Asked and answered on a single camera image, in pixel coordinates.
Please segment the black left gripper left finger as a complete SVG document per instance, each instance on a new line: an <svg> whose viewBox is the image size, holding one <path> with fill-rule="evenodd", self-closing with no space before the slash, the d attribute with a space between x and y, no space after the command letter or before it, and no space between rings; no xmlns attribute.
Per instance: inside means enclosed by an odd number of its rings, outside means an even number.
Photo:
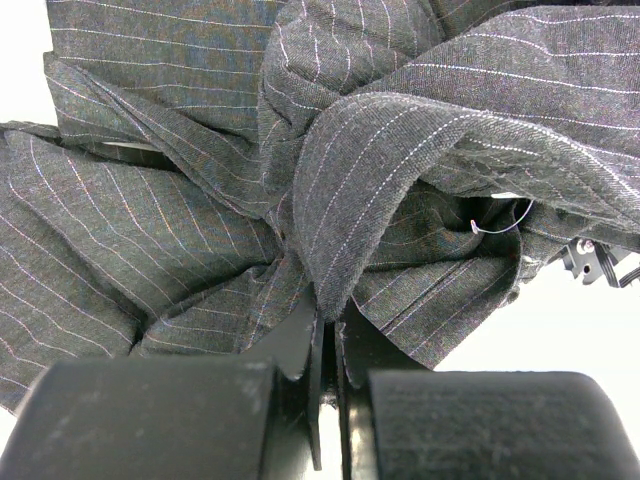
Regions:
<svg viewBox="0 0 640 480"><path fill-rule="evenodd" d="M5 479L301 479L321 466L311 288L247 351L65 361L18 410Z"/></svg>

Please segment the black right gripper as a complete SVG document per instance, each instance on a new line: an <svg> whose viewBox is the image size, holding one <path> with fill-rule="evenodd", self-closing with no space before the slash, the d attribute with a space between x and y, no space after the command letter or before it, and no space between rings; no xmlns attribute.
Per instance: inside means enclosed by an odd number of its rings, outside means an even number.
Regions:
<svg viewBox="0 0 640 480"><path fill-rule="evenodd" d="M631 255L631 251L590 239L574 239L557 254L564 269L583 285L591 285L603 277L612 288L625 288L639 281L639 267L623 276L615 267Z"/></svg>

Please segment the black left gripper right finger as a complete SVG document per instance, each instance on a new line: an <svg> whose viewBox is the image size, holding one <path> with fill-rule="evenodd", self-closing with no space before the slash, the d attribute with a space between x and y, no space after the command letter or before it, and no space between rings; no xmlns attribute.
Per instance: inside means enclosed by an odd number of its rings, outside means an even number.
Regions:
<svg viewBox="0 0 640 480"><path fill-rule="evenodd" d="M347 479L635 479L602 388L576 372L434 372L355 305L335 325Z"/></svg>

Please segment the black pinstriped shirt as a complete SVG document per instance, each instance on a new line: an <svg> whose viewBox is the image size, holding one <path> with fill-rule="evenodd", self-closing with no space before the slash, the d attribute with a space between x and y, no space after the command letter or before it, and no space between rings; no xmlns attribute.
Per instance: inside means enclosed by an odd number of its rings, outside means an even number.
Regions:
<svg viewBox="0 0 640 480"><path fill-rule="evenodd" d="M313 287L437 365L570 241L639 247L635 1L51 1L1 128L1 406L237 354Z"/></svg>

